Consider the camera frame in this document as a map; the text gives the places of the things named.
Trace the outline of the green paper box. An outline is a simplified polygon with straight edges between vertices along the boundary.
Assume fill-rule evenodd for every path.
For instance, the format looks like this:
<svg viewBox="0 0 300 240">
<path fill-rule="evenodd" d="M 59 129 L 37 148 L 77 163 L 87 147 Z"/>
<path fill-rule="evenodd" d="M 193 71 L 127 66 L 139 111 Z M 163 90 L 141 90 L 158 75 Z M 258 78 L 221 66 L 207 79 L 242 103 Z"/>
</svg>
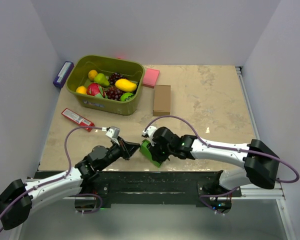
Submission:
<svg viewBox="0 0 300 240">
<path fill-rule="evenodd" d="M 148 159 L 154 166 L 156 166 L 157 168 L 159 168 L 159 167 L 162 165 L 162 163 L 153 160 L 152 154 L 151 154 L 151 152 L 150 152 L 150 147 L 151 147 L 151 146 L 152 146 L 152 145 L 151 145 L 150 141 L 148 141 L 148 140 L 145 139 L 145 140 L 142 141 L 142 143 L 141 143 L 141 145 L 140 145 L 139 151 L 140 151 L 140 153 L 141 153 L 146 159 Z"/>
</svg>

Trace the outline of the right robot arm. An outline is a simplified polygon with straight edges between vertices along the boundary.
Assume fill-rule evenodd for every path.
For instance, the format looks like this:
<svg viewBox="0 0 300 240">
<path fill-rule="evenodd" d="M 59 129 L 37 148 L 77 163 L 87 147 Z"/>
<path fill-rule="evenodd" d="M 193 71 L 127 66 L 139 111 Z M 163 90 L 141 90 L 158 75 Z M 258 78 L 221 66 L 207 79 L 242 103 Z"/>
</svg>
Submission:
<svg viewBox="0 0 300 240">
<path fill-rule="evenodd" d="M 213 192 L 220 197 L 231 189 L 253 184 L 271 190 L 275 187 L 278 156 L 261 140 L 250 143 L 209 141 L 196 135 L 178 136 L 167 127 L 150 126 L 143 131 L 150 143 L 147 148 L 151 159 L 163 163 L 170 156 L 185 160 L 214 160 L 237 167 L 223 170 L 213 183 Z"/>
</svg>

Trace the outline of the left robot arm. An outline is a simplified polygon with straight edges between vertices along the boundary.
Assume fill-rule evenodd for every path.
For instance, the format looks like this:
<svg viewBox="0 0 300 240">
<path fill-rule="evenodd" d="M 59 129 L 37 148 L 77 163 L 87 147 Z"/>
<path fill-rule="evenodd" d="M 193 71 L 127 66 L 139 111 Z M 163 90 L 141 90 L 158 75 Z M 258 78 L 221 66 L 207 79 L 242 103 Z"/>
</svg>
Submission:
<svg viewBox="0 0 300 240">
<path fill-rule="evenodd" d="M 140 148 L 139 143 L 119 138 L 111 147 L 95 146 L 82 161 L 67 171 L 53 176 L 23 182 L 11 182 L 0 194 L 0 223 L 4 230 L 11 230 L 24 223 L 31 212 L 64 197 L 77 194 L 89 196 L 94 190 L 92 181 L 99 172 L 119 158 L 129 160 Z"/>
</svg>

